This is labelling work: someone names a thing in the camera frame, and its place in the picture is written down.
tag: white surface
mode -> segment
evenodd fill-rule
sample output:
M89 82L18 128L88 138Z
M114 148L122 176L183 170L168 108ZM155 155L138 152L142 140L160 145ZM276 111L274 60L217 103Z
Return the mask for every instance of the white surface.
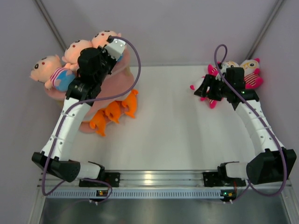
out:
M121 32L143 65L204 64L217 45L241 63L275 0L43 0L66 44Z
M31 0L1 1L0 28L0 223L24 224L41 173L31 156L45 145L59 114L29 75L38 60L61 51Z
M232 106L223 100L211 110L189 88L204 68L143 67L136 118L107 125L105 138L78 133L71 159L110 170L203 170L250 161L253 145Z
M264 84L258 94L262 109L275 134L286 148L299 156L298 52L299 1L286 1L254 57L261 59ZM299 199L299 161L294 165L291 182Z

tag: plush toy face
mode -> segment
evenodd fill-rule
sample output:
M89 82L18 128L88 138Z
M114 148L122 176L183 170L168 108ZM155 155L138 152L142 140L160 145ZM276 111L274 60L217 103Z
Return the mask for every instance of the plush toy face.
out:
M98 48L100 47L104 47L106 44L109 44L107 42L107 39L109 36L119 36L121 37L121 34L117 34L114 31L110 31L110 30L105 30L102 31L100 33L98 33L96 36L94 36L94 38L92 39L92 44L94 48Z
M57 69L62 67L58 55L47 56L38 61L31 69L30 78L39 82L47 82Z
M226 72L227 68L233 68L233 67L239 67L239 65L236 62L233 61L228 61L228 62L224 62L222 63L222 69L221 72Z
M78 57L80 52L85 48L91 48L92 43L86 40L78 40L71 43L70 46L65 50L62 60L65 63L76 64L78 62Z
M260 68L260 59L259 58L255 58L252 60L245 60L240 67L244 68L245 70L245 75L250 74L252 72L254 72L255 69L259 69Z

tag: striped shirt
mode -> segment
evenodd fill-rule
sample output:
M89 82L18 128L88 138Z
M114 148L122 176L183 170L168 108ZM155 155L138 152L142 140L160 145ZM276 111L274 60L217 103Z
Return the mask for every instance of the striped shirt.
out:
M244 81L246 84L249 84L251 86L256 85L256 79L259 77L258 74L255 74L254 72L250 73L249 75L244 77Z
M51 75L50 81L55 89L65 92L75 77L76 75L71 70L58 68Z

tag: white floor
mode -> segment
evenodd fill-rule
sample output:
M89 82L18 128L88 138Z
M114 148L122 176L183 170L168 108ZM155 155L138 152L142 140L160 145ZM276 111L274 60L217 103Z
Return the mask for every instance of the white floor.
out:
M208 170L250 161L253 145L232 106L222 100L211 110L189 88L205 69L142 67L136 119L109 124L105 138L78 133L71 159L109 170Z

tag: black joint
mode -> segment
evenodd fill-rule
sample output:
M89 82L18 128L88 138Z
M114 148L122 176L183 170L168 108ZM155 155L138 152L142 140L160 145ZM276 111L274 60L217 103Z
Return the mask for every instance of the black joint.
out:
M32 161L43 170L46 164L47 157L41 153L33 153ZM80 163L76 161L56 161L50 159L47 173L56 176L64 181L74 181L80 172Z
M104 79L111 74L116 62L105 48L82 50L78 58L78 77L69 84L66 99L74 98L80 101L95 99L101 92Z
M108 39L107 39L107 42L108 42L108 43L112 43L113 40L114 40L114 38L110 35L110 36L108 37Z
M95 164L95 165L98 165L100 167L100 172L99 172L99 175L97 177L97 180L100 180L100 181L104 181L105 180L105 167L100 165L100 164L97 164L95 162L90 162L88 161L89 163L92 163L92 164Z
M285 149L284 147L282 149L288 178L297 156L293 149ZM282 181L284 172L279 151L266 149L264 153L260 153L247 164L246 172L250 182L253 184Z
M222 63L219 62L219 63L217 63L217 64L218 64L218 67L219 67L220 69L222 69Z

